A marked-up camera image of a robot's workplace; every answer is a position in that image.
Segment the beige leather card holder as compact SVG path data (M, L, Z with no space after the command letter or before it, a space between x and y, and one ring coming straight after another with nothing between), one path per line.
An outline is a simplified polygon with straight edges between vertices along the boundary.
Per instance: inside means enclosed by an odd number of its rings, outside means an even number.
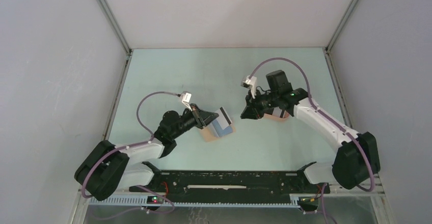
M217 119L204 129L199 129L199 133L203 137L205 142L214 142L235 132L236 129L233 125L233 121L229 127L222 128L219 125Z

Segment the white credit card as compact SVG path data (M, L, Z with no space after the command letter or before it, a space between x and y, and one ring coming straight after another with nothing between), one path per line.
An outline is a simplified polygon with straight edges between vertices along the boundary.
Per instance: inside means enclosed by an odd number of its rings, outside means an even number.
M280 108L274 108L271 115L274 117L277 117L277 118L282 118L282 119L287 117L286 111L282 110Z

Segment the black credit card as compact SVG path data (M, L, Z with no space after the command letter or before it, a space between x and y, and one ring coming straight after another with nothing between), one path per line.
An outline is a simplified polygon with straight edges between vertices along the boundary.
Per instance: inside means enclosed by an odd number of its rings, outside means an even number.
M220 107L216 113L219 115L217 121L222 128L229 127L232 124L231 118L223 107Z

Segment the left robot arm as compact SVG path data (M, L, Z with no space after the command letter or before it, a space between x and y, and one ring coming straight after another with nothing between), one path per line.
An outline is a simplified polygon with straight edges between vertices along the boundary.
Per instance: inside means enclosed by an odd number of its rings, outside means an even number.
M131 146L116 146L108 140L97 144L74 174L83 191L99 201L115 191L141 185L148 191L160 188L161 178L149 161L163 158L177 146L176 139L196 127L203 129L219 117L196 104L183 114L174 110L164 113L154 138Z

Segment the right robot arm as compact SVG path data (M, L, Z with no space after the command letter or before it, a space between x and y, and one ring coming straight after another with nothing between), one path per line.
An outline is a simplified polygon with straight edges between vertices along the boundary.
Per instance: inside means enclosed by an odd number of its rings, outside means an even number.
M246 107L241 119L258 120L267 110L279 108L317 131L336 153L333 162L313 162L302 168L297 188L310 192L318 183L337 182L345 189L359 187L381 169L376 138L370 132L359 133L337 121L321 109L302 88L293 89L282 70L266 75L269 90L260 92L257 78L246 76L241 86L247 88Z

